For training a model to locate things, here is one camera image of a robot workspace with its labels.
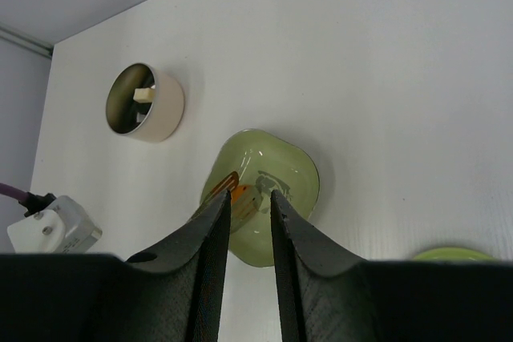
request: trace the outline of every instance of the small cream block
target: small cream block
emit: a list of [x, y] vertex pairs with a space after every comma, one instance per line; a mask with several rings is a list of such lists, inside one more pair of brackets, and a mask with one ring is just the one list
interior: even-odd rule
[[155, 98], [154, 88], [136, 88], [134, 92], [134, 100], [137, 103], [152, 103]]

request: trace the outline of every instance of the light green ceramic bowl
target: light green ceramic bowl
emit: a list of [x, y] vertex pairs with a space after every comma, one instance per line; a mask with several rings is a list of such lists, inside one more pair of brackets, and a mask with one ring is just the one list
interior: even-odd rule
[[308, 219], [319, 196], [315, 164], [300, 148], [265, 131], [241, 131], [221, 148], [204, 185], [201, 202], [232, 171], [239, 174], [239, 184], [257, 186], [262, 204], [249, 222], [230, 235], [230, 250], [252, 266], [273, 266], [271, 192], [280, 190], [299, 215]]
[[482, 252], [460, 247], [440, 247], [421, 252], [414, 257], [414, 260], [421, 261], [465, 261], [465, 260], [495, 260]]

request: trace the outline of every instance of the green bowl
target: green bowl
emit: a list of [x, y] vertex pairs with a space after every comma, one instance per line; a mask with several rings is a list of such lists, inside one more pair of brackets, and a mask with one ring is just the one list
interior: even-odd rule
[[482, 252], [460, 247], [440, 247], [421, 252], [414, 257], [421, 261], [464, 261], [464, 260], [495, 260]]
[[271, 192], [279, 190], [298, 214], [308, 219], [319, 196], [317, 168], [300, 148], [262, 130], [244, 130], [221, 148], [201, 193], [201, 202], [232, 171], [239, 174], [239, 184], [256, 185], [262, 194], [262, 204], [243, 227], [230, 235], [230, 250], [252, 266], [273, 266]]

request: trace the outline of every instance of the beige cylinder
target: beige cylinder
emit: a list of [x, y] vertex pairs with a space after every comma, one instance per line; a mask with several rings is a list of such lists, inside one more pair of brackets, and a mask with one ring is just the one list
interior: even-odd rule
[[[154, 88], [145, 107], [134, 100], [136, 89]], [[140, 114], [141, 109], [148, 109]], [[118, 135], [160, 142], [178, 126], [184, 113], [184, 91], [171, 76], [145, 63], [125, 69], [114, 81], [105, 107], [107, 123]]]

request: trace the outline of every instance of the orange object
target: orange object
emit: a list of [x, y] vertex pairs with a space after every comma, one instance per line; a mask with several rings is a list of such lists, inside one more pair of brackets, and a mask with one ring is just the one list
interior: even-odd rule
[[235, 187], [232, 191], [232, 204], [234, 204], [250, 187], [251, 184], [241, 184], [240, 186]]

